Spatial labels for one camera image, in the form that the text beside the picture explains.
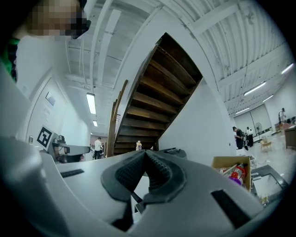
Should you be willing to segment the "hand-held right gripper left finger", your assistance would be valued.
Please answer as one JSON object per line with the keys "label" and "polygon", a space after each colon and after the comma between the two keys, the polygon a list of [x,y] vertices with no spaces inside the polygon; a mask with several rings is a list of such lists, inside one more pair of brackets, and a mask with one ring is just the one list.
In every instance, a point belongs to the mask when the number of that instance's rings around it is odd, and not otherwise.
{"label": "hand-held right gripper left finger", "polygon": [[28,104],[0,69],[0,234],[3,237],[145,237],[147,226],[112,200],[88,162],[57,165],[17,140]]}

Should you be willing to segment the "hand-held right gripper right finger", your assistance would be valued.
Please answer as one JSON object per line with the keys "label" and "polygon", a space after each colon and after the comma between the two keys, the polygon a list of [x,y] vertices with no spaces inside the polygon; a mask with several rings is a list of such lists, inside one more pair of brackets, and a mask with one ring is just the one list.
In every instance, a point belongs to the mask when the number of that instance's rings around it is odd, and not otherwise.
{"label": "hand-held right gripper right finger", "polygon": [[133,237],[248,236],[261,220],[259,201],[210,166],[188,160],[185,151],[145,151],[179,165],[186,183],[166,203],[148,204],[129,230]]}

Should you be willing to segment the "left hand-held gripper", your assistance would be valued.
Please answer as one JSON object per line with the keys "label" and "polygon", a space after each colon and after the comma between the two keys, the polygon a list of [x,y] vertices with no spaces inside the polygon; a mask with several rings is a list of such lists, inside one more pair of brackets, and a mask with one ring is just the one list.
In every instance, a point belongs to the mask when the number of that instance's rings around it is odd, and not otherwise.
{"label": "left hand-held gripper", "polygon": [[90,152],[89,146],[67,145],[64,136],[56,134],[46,126],[42,126],[37,143],[43,148],[40,152],[51,155],[54,162],[67,162],[68,155],[83,155]]}

